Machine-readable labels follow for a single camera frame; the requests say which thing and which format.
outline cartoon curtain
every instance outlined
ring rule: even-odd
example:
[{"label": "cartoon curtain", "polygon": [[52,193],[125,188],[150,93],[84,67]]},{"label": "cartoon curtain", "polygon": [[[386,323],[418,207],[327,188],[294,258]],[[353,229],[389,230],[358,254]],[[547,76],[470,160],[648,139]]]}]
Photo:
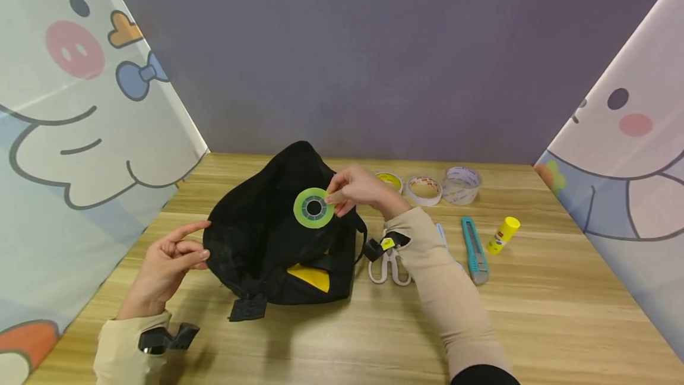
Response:
[{"label": "cartoon curtain", "polygon": [[535,169],[684,359],[684,0],[658,0]]},{"label": "cartoon curtain", "polygon": [[0,10],[0,382],[17,385],[206,145],[121,0]]}]

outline scissors handle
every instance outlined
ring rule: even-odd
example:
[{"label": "scissors handle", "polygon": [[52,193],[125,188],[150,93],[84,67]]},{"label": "scissors handle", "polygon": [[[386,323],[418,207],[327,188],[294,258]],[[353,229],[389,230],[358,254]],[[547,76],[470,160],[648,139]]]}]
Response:
[{"label": "scissors handle", "polygon": [[387,256],[387,253],[384,253],[382,255],[381,262],[381,277],[379,278],[379,280],[373,277],[373,262],[368,262],[368,276],[370,278],[370,281],[372,281],[375,284],[382,284],[383,282],[387,281],[387,262],[389,262],[389,257]]},{"label": "scissors handle", "polygon": [[392,279],[394,280],[395,284],[398,286],[408,286],[411,284],[411,276],[409,275],[406,281],[401,281],[399,279],[399,266],[397,264],[397,253],[396,251],[392,253],[391,256],[391,263],[392,263]]}]

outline hand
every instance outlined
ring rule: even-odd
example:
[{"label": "hand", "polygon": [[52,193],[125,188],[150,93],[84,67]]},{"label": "hand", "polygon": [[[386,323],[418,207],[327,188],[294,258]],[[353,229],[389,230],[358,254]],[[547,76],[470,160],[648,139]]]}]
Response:
[{"label": "hand", "polygon": [[397,217],[411,207],[391,187],[369,170],[354,164],[335,174],[328,186],[327,204],[335,205],[335,214],[342,217],[357,204],[372,206],[385,220]]},{"label": "hand", "polygon": [[185,241],[190,233],[211,222],[186,224],[154,242],[142,261],[116,319],[152,317],[164,312],[166,302],[176,293],[190,269],[206,269],[210,251],[197,241]]}]

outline white scissors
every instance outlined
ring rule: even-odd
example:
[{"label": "white scissors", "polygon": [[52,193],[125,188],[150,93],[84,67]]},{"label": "white scissors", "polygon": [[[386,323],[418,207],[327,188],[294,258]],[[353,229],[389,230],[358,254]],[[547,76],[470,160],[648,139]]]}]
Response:
[{"label": "white scissors", "polygon": [[399,267],[397,267],[397,250],[393,248],[387,250],[385,253],[382,254],[381,261],[381,278],[379,278],[379,280],[373,277],[373,271],[371,269],[373,266],[373,262],[368,262],[368,276],[370,277],[370,281],[374,282],[375,284],[382,284],[383,282],[387,281],[387,264],[391,263],[392,280],[394,280],[395,284],[400,286],[408,286],[411,283],[411,276],[408,276],[408,279],[406,281],[401,281],[399,278]]}]

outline wooden table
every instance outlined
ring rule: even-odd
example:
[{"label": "wooden table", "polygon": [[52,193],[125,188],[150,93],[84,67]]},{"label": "wooden table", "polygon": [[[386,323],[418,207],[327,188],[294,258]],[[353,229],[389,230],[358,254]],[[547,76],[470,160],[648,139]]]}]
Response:
[{"label": "wooden table", "polygon": [[[216,202],[257,173],[266,156],[208,154],[76,318],[28,384],[91,384],[100,326],[113,317],[145,250],[181,224],[204,219]],[[333,169],[350,160],[331,159]],[[441,179],[454,164],[360,160],[402,178]],[[449,250],[465,264],[460,217],[483,243],[506,215],[522,227],[480,287],[522,384],[684,384],[684,368],[542,180],[527,165],[466,164],[482,175],[473,204],[426,208]],[[377,212],[359,213],[371,235]],[[202,327],[187,353],[167,354],[163,384],[444,384],[441,342],[420,310],[415,286],[374,285],[357,265],[350,300],[269,305],[266,318],[229,323],[234,295],[211,272],[190,272],[168,304],[174,321]]]}]

